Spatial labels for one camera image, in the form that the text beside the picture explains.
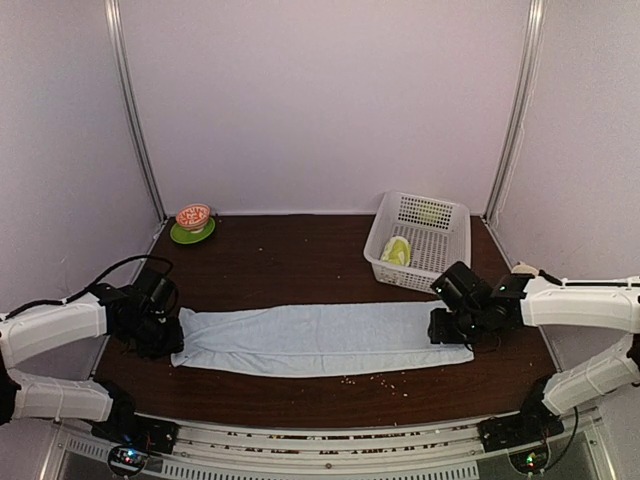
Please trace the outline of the white plastic basket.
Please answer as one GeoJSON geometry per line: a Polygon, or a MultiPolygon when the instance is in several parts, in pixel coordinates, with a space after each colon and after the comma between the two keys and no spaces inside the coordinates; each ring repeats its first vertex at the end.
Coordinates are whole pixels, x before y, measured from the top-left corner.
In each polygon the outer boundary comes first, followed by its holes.
{"type": "Polygon", "coordinates": [[[452,264],[471,263],[470,211],[447,200],[389,191],[382,197],[363,255],[378,282],[431,293],[433,281],[452,264]],[[394,237],[408,242],[406,266],[382,259],[394,237]]]}

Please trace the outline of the green patterned towel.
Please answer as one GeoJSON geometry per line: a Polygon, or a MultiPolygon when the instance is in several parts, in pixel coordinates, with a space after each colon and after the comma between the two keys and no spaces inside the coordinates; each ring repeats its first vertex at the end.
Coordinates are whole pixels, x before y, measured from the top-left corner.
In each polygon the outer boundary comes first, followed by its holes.
{"type": "Polygon", "coordinates": [[[411,263],[411,245],[403,236],[393,236],[385,244],[380,260],[385,263],[409,266],[411,263]]]}

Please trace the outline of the light blue towel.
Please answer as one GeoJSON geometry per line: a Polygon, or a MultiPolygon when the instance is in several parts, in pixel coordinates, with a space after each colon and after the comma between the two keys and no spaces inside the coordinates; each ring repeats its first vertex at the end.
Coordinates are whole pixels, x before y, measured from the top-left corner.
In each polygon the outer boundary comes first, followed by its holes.
{"type": "Polygon", "coordinates": [[[175,367],[274,378],[383,373],[471,362],[464,346],[427,335],[441,301],[285,305],[233,312],[183,308],[175,367]]]}

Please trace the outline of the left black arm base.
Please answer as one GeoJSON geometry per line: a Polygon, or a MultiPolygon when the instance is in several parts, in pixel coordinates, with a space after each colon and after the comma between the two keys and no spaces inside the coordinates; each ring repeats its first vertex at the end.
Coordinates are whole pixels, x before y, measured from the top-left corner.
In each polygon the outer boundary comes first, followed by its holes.
{"type": "Polygon", "coordinates": [[[88,421],[91,433],[105,440],[152,454],[173,452],[179,426],[175,422],[144,417],[136,413],[134,398],[110,381],[101,381],[113,401],[103,422],[88,421]]]}

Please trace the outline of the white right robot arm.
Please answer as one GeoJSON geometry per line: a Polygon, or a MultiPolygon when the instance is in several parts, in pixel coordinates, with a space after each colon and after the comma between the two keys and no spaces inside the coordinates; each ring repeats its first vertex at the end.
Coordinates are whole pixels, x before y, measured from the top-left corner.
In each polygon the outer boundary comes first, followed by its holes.
{"type": "Polygon", "coordinates": [[[507,328],[548,325],[613,329],[623,337],[578,366],[540,379],[513,419],[519,440],[535,440],[551,417],[625,385],[639,382],[639,280],[573,281],[528,265],[491,286],[465,263],[449,267],[431,285],[443,301],[430,314],[434,344],[472,346],[507,328]]]}

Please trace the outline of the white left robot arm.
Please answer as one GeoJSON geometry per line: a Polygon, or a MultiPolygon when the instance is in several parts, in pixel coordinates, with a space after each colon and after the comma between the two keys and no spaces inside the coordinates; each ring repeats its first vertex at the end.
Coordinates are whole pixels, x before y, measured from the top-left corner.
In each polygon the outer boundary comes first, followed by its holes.
{"type": "Polygon", "coordinates": [[[178,289],[167,275],[143,270],[130,285],[96,281],[62,300],[26,304],[1,318],[1,421],[79,419],[103,423],[123,444],[144,433],[133,398],[112,382],[63,380],[27,374],[19,364],[84,339],[112,336],[141,358],[183,349],[184,334],[172,311],[178,289]]]}

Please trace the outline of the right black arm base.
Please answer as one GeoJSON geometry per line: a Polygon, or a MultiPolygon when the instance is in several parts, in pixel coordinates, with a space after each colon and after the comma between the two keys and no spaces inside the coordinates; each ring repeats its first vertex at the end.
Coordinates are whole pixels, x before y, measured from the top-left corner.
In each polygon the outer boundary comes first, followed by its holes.
{"type": "Polygon", "coordinates": [[[517,413],[491,417],[477,425],[485,452],[542,441],[564,432],[560,416],[542,403],[544,388],[550,378],[542,377],[533,384],[517,413]]]}

